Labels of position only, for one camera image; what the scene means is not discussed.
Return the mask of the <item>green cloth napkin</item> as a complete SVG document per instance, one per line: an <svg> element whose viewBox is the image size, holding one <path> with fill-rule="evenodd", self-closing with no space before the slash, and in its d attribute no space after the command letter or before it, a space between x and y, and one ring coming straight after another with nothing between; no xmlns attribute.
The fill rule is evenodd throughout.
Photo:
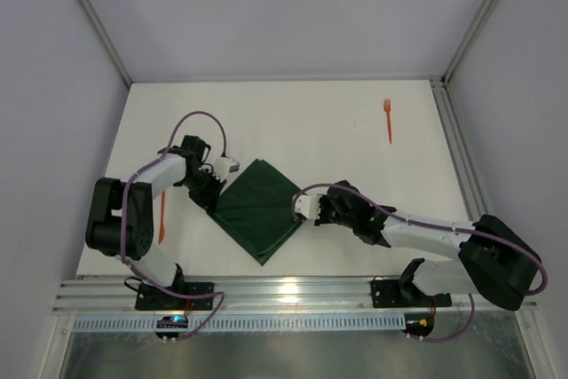
<svg viewBox="0 0 568 379"><path fill-rule="evenodd" d="M300 191L265 160L254 160L217 199L209 217L260 265L296 232L292 199Z"/></svg>

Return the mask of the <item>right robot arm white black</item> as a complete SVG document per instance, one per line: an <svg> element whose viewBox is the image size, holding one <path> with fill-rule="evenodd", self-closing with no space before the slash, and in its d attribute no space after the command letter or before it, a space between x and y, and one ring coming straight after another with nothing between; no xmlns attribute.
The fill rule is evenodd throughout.
<svg viewBox="0 0 568 379"><path fill-rule="evenodd" d="M456 223L417 217L371 201L347 181L330 185L317 204L315 225L347 227L370 246L438 256L416 258L399 275L398 287L410 304L442 294L478 294L516 311L548 284L541 258L495 216Z"/></svg>

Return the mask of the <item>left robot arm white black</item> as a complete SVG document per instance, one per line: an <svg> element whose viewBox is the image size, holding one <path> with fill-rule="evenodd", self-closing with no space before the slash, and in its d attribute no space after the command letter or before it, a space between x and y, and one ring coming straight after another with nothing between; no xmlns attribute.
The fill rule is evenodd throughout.
<svg viewBox="0 0 568 379"><path fill-rule="evenodd" d="M126 181L100 178L95 186L85 243L121 261L153 291L187 299L182 268L154 243L154 200L183 186L190 200L211 212L226 182L207 163L210 145L185 136L180 146L163 148L157 158Z"/></svg>

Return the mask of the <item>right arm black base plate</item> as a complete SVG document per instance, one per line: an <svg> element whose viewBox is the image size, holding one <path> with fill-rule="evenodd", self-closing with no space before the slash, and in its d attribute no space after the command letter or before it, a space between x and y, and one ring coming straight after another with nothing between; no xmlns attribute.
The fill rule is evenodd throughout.
<svg viewBox="0 0 568 379"><path fill-rule="evenodd" d="M453 304L449 294L427 296L413 286L401 287L394 279L373 279L369 287L374 308L446 308Z"/></svg>

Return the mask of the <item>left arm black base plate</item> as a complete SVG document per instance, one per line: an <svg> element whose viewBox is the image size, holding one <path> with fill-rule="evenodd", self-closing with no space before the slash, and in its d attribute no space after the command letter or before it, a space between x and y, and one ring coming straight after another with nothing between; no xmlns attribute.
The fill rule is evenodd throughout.
<svg viewBox="0 0 568 379"><path fill-rule="evenodd" d="M178 298L166 294L156 287L140 284L137 290L135 310L139 312L150 311L197 311L210 312L213 309L213 296L201 298L212 294L212 282L178 282L169 291L180 295L191 296L190 299Z"/></svg>

